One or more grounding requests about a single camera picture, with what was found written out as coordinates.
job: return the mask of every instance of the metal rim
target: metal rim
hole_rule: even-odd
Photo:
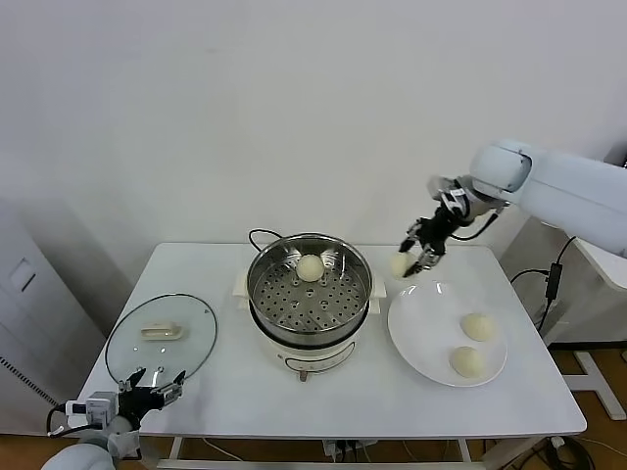
[[[355,326],[354,329],[352,329],[351,331],[346,333],[346,335],[338,338],[337,340],[334,340],[334,341],[331,341],[331,342],[325,343],[325,344],[320,344],[320,345],[299,345],[299,344],[290,343],[289,341],[285,341],[285,340],[283,340],[281,338],[278,338],[276,335],[274,335],[270,331],[268,331],[267,328],[265,328],[265,326],[262,324],[262,322],[258,319],[257,315],[255,314],[255,306],[253,305],[252,302],[248,301],[248,307],[249,307],[249,311],[251,312],[251,316],[253,317],[253,320],[255,321],[255,324],[259,327],[260,330],[262,330],[262,333],[264,333],[266,336],[268,336],[275,343],[278,343],[279,345],[284,346],[286,348],[291,348],[293,350],[316,351],[316,350],[324,350],[326,348],[332,348],[334,346],[337,346],[340,343],[348,340],[355,333],[357,333],[357,331],[362,327],[363,323],[365,322],[365,318],[368,315],[368,311],[370,309],[370,301],[368,301],[365,304],[365,309],[363,310],[363,316],[362,316],[362,318],[360,318],[359,323],[357,323],[357,325]]]
[[[212,342],[211,347],[209,348],[209,351],[207,352],[207,355],[203,358],[203,360],[201,360],[200,364],[198,364],[198,367],[196,367],[192,372],[187,373],[187,371],[185,371],[185,379],[188,379],[189,377],[194,375],[196,372],[198,372],[198,369],[200,369],[203,366],[203,364],[207,361],[207,359],[211,355],[212,351],[216,347],[216,341],[217,341],[217,317],[216,317],[216,313],[214,312],[214,310],[211,308],[211,306],[209,304],[207,304],[205,301],[203,301],[202,299],[200,299],[200,298],[198,298],[196,296],[192,296],[191,294],[182,294],[182,293],[162,294],[160,296],[153,297],[152,299],[149,299],[146,302],[136,306],[122,320],[120,320],[120,323],[118,323],[116,325],[114,330],[111,332],[111,335],[109,335],[109,338],[107,339],[107,346],[105,347],[105,366],[107,367],[107,372],[109,372],[109,376],[114,381],[117,382],[116,378],[114,377],[113,372],[109,368],[109,361],[107,360],[107,356],[108,356],[108,353],[109,353],[109,344],[111,343],[111,339],[114,337],[114,335],[116,334],[118,329],[124,324],[126,319],[129,318],[136,310],[140,309],[141,307],[145,306],[146,304],[148,304],[148,303],[150,303],[152,301],[156,301],[158,299],[163,299],[165,297],[189,297],[191,299],[194,299],[194,300],[200,302],[201,304],[203,304],[205,306],[206,309],[209,310],[209,312],[212,315],[212,318],[214,319],[214,325],[216,326],[216,334],[214,335],[214,340]]]

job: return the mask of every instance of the black cable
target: black cable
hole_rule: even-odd
[[[559,252],[559,255],[557,256],[557,259],[555,260],[555,263],[559,264],[559,262],[561,261],[561,257],[563,256],[564,252],[566,251],[566,249],[568,248],[568,245],[570,245],[572,243],[572,241],[577,238],[577,237],[570,237],[568,239],[568,241],[566,242],[566,244],[563,246],[563,248],[561,249],[561,252]]]
[[[85,429],[101,429],[101,428],[97,424],[85,424],[84,426],[78,426],[75,428],[66,429],[65,431],[62,431],[61,433],[51,434],[48,437],[50,439],[62,438],[63,436],[67,436],[68,434],[77,433],[78,431],[84,431]]]
[[[57,412],[62,413],[65,410],[66,410],[66,404],[61,403],[55,406],[54,408],[52,408],[50,411],[48,411],[48,416],[46,417],[46,433],[52,432],[52,430],[50,429],[50,426],[52,426],[52,415]]]
[[[545,446],[545,456],[547,463],[552,470],[596,470],[596,465],[592,456],[585,447],[571,438],[564,439],[562,447],[567,448],[575,458],[574,463],[568,463],[559,458],[558,449],[551,444]]]
[[[348,441],[349,446],[353,449],[353,458],[355,459],[355,463],[359,463],[358,455],[357,455],[357,441]]]
[[[259,246],[253,240],[253,235],[255,233],[268,233],[270,235],[274,235],[276,238],[283,238],[278,233],[276,233],[276,232],[274,232],[272,230],[266,230],[264,228],[254,228],[253,230],[248,232],[248,241],[251,242],[251,245],[253,245],[258,252],[260,252],[262,249],[259,248]]]
[[[511,280],[509,281],[509,283],[513,284],[514,281],[518,279],[520,276],[522,276],[523,274],[528,274],[530,272],[537,272],[538,274],[544,274],[545,276],[549,275],[549,272],[546,269],[524,269],[520,271],[518,274],[516,274],[515,276],[513,276]]]
[[[486,220],[486,223],[484,223],[483,227],[481,227],[479,231],[477,231],[477,233],[475,233],[474,235],[470,235],[469,237],[459,237],[457,235],[451,235],[451,238],[453,238],[454,240],[458,240],[460,242],[467,242],[468,240],[473,240],[477,238],[479,235],[481,235],[483,232],[485,232],[486,228],[492,225],[497,218],[499,218],[499,215],[496,212],[494,212],[492,215],[490,215],[490,218]]]
[[[346,441],[339,440],[335,443],[335,445],[342,451],[342,459],[340,462],[344,462],[346,460]]]
[[[551,308],[551,304],[553,303],[553,301],[547,301],[547,306],[545,306],[545,311],[542,314],[542,317],[540,319],[540,326],[538,326],[537,330],[538,331],[542,331],[542,327],[545,324],[545,320],[547,319],[547,315],[549,314],[549,308]]]
[[[532,452],[525,457],[519,466],[516,467],[512,464],[511,467],[515,470],[523,470],[529,460],[534,456],[538,456],[551,470],[596,470],[597,467],[592,456],[581,444],[571,438],[562,439],[564,440],[564,445],[560,448],[569,450],[575,459],[574,462],[568,462],[559,458],[558,449],[553,446],[551,441],[546,441],[543,447],[532,449]]]

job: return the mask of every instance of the white table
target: white table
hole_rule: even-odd
[[[183,398],[161,412],[149,413],[142,434],[251,439],[523,438],[504,441],[484,456],[486,468],[497,468],[542,437],[586,429],[542,339],[487,248],[449,247],[435,269],[420,274],[420,280],[447,280],[482,300],[506,333],[509,353],[504,371],[491,383],[471,389],[434,383],[404,362],[386,322],[390,300],[407,285],[387,274],[389,256],[396,248],[358,248],[385,279],[389,297],[382,303],[382,314],[367,318],[346,363],[302,383],[267,360],[261,343],[265,338],[250,313],[238,309],[237,299],[231,297],[238,272],[252,260],[251,247],[159,245],[121,318],[153,297],[186,293],[213,307],[219,331],[212,355],[185,383]],[[80,398],[115,389],[103,351]],[[183,468],[168,466],[175,465],[172,462],[163,465]]]

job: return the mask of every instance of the white cabinet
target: white cabinet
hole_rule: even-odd
[[[0,206],[0,433],[43,434],[105,342],[16,217]]]

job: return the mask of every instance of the steamed bun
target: steamed bun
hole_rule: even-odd
[[[304,255],[296,265],[296,274],[305,282],[315,282],[324,274],[324,263],[316,255]]]

